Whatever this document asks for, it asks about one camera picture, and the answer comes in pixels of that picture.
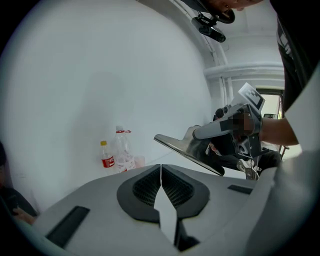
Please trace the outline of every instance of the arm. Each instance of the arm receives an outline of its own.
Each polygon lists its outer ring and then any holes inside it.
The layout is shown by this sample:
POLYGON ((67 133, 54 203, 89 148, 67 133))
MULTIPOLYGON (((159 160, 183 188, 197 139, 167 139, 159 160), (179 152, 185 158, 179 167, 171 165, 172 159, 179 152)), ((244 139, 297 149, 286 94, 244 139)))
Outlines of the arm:
POLYGON ((280 120, 263 118, 259 137, 261 141, 276 145, 292 146, 299 144, 286 118, 280 120))

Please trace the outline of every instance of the red bottle label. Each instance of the red bottle label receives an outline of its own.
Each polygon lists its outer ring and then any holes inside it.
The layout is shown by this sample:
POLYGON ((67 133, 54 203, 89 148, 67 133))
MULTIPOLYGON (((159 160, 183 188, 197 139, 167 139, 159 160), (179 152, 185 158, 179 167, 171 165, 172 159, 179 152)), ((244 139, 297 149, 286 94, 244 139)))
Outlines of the red bottle label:
POLYGON ((102 164, 104 168, 109 168, 115 165, 114 157, 110 157, 109 159, 102 159, 102 164))

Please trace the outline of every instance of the person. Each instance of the person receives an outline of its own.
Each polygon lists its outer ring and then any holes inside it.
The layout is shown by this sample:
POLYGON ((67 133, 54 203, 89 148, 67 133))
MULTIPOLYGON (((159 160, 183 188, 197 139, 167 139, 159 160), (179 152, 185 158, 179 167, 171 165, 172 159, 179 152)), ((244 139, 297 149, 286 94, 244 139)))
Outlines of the person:
MULTIPOLYGON (((219 120, 224 116, 224 111, 222 108, 218 108, 215 112, 213 121, 219 120)), ((240 154, 232 154, 232 155, 217 155, 216 153, 210 152, 209 156, 214 158, 217 163, 221 166, 230 168, 233 170, 238 170, 239 160, 249 161, 249 157, 240 155, 240 154)), ((269 152, 261 155, 259 160, 257 160, 257 166, 261 169, 261 172, 272 167, 278 167, 282 163, 282 156, 279 152, 270 150, 269 152)))
POLYGON ((5 149, 0 142, 0 198, 14 216, 15 219, 32 225, 37 217, 35 209, 31 204, 14 188, 5 187, 6 175, 5 165, 7 157, 5 149))
MULTIPOLYGON (((231 9, 242 11, 262 0, 182 0, 196 11, 212 9, 228 16, 231 9)), ((318 24, 317 15, 306 5, 291 0, 270 0, 277 13, 277 42, 284 67, 284 102, 286 112, 308 84, 318 62, 318 41, 309 39, 318 24)), ((297 145, 297 137, 288 120, 263 118, 260 140, 276 145, 297 145)))

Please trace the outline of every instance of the clear plastic bottle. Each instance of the clear plastic bottle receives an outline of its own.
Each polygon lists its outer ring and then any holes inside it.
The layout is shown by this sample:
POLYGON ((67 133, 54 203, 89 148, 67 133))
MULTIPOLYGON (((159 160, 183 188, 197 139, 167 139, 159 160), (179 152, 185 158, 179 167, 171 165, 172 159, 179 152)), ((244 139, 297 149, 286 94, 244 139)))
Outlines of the clear plastic bottle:
POLYGON ((131 133, 131 131, 124 130, 122 126, 116 126, 116 134, 113 141, 113 155, 115 165, 120 173, 136 168, 131 145, 126 136, 126 134, 129 133, 131 133))
POLYGON ((100 142, 101 145, 101 160, 104 168, 110 168, 115 165, 115 159, 108 147, 108 143, 103 140, 100 142))

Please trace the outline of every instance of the plastic bottle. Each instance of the plastic bottle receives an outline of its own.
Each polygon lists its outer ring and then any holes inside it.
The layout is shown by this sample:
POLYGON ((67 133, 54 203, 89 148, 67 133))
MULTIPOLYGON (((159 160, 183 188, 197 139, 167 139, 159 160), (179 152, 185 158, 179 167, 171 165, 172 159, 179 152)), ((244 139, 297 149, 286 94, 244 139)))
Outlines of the plastic bottle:
POLYGON ((130 142, 126 134, 131 133, 129 130, 124 130, 122 126, 116 126, 116 134, 113 142, 113 152, 115 164, 118 171, 126 172, 135 169, 135 158, 132 154, 130 142))
POLYGON ((101 160, 104 168, 110 168, 115 165, 115 159, 111 150, 108 147, 108 143, 103 140, 100 142, 101 145, 101 160))

